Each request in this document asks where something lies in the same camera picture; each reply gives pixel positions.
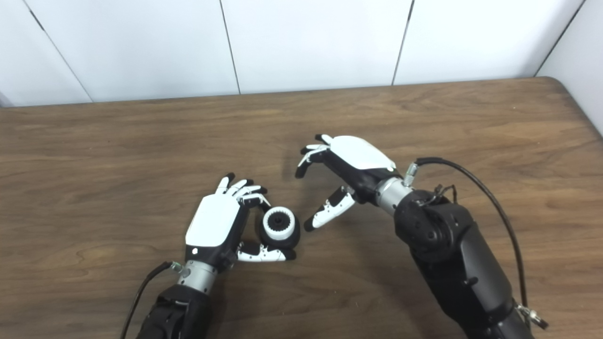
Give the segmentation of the white and black left hand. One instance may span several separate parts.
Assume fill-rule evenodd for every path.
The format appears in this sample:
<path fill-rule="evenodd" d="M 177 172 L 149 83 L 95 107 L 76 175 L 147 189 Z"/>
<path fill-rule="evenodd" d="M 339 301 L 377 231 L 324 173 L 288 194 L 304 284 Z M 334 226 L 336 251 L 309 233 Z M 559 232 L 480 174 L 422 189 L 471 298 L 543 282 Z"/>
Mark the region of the white and black left hand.
<path fill-rule="evenodd" d="M 265 216 L 276 212 L 265 197 L 267 189 L 252 179 L 233 182 L 235 174 L 223 176 L 214 193 L 202 198 L 185 235 L 185 260 L 207 264 L 222 273 L 237 260 L 278 262 L 295 260 L 292 245 L 277 245 L 261 235 L 260 243 L 245 244 L 243 233 L 252 208 Z"/>

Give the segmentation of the white and black right hand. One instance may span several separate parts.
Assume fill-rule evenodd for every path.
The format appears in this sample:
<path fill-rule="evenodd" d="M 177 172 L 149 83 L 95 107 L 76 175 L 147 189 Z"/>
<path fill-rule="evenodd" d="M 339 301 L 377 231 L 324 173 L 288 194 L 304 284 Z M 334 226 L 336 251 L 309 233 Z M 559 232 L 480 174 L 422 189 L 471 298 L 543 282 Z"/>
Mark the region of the white and black right hand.
<path fill-rule="evenodd" d="M 295 178 L 304 178 L 308 167 L 322 163 L 345 184 L 338 187 L 317 212 L 304 222 L 304 229 L 312 232 L 349 210 L 355 203 L 377 205 L 385 185 L 390 180 L 401 180 L 396 164 L 381 150 L 359 137 L 330 137 L 317 134 L 320 144 L 308 145 L 295 172 Z"/>

